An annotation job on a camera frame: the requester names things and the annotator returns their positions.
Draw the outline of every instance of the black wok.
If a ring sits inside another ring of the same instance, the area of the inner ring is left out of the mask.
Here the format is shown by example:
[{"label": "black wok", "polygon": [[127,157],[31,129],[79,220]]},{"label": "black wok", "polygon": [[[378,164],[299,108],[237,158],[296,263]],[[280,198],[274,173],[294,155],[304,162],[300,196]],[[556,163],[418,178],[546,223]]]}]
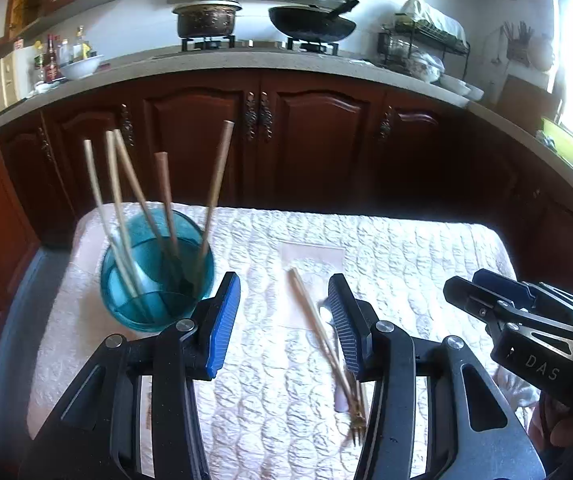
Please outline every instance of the black wok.
[{"label": "black wok", "polygon": [[354,22],[340,18],[339,14],[349,12],[358,3],[357,0],[351,0],[331,12],[316,6],[272,7],[268,10],[268,16],[271,23],[289,38],[310,43],[335,43],[346,38],[356,28]]}]

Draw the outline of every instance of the teal cup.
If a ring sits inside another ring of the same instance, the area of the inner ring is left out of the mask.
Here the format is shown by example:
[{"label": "teal cup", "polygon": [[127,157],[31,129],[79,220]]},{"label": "teal cup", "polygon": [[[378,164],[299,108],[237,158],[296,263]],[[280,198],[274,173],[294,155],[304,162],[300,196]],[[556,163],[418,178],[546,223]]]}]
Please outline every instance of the teal cup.
[{"label": "teal cup", "polygon": [[164,207],[152,208],[151,214],[162,234],[164,251],[143,214],[126,224],[141,294],[133,298],[129,293],[111,247],[106,250],[100,273],[106,309],[125,327],[139,332],[161,332],[171,323],[190,317],[198,301],[211,292],[215,274],[211,248],[202,268],[196,269],[202,230],[193,220],[173,211],[178,239],[178,255],[174,256]]}]

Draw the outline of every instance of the white cloth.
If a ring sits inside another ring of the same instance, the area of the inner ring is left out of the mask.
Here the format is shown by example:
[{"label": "white cloth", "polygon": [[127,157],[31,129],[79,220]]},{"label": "white cloth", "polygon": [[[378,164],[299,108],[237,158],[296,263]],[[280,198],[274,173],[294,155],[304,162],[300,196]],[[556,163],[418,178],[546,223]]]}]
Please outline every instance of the white cloth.
[{"label": "white cloth", "polygon": [[[105,205],[114,218],[112,205]],[[174,208],[203,223],[201,206]],[[127,217],[137,204],[125,205]],[[75,247],[38,352],[26,423],[35,437],[48,413],[102,340],[136,334],[106,311],[99,271],[107,247],[98,212],[79,224]],[[349,418],[333,409],[331,369],[294,311],[286,270],[297,267],[314,301],[343,272],[353,293],[412,336],[461,336],[489,373],[497,369],[484,324],[448,304],[446,279],[485,267],[515,278],[498,235],[481,225],[218,208],[215,285],[227,270],[242,295],[226,361],[212,382],[196,381],[204,448],[214,479],[351,479],[360,448],[346,443]],[[427,390],[417,387],[413,474],[427,449]],[[369,393],[373,384],[369,383]],[[150,383],[142,390],[150,395]],[[142,413],[150,399],[142,396]],[[142,467],[153,474],[150,423],[140,422]]]},{"label": "white cloth", "polygon": [[434,9],[424,0],[407,0],[400,9],[411,21],[416,23],[430,23],[434,27],[455,36],[458,40],[467,44],[465,30],[457,20],[450,18],[438,9]]}]

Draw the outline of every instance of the microwave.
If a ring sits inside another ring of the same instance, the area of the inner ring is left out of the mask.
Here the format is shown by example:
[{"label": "microwave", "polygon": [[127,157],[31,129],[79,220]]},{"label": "microwave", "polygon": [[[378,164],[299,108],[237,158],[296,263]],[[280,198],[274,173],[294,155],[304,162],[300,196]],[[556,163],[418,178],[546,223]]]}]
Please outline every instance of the microwave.
[{"label": "microwave", "polygon": [[22,101],[33,90],[36,48],[14,50],[0,60],[0,112]]}]

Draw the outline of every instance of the gray floor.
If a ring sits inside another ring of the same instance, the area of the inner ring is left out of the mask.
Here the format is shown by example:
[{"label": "gray floor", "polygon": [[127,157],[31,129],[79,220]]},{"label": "gray floor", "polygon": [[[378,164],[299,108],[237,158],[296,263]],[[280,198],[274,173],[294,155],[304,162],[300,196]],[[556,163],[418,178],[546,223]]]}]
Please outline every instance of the gray floor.
[{"label": "gray floor", "polygon": [[26,407],[36,355],[70,254],[40,249],[9,309],[0,337],[0,463],[13,470],[31,439]]}]

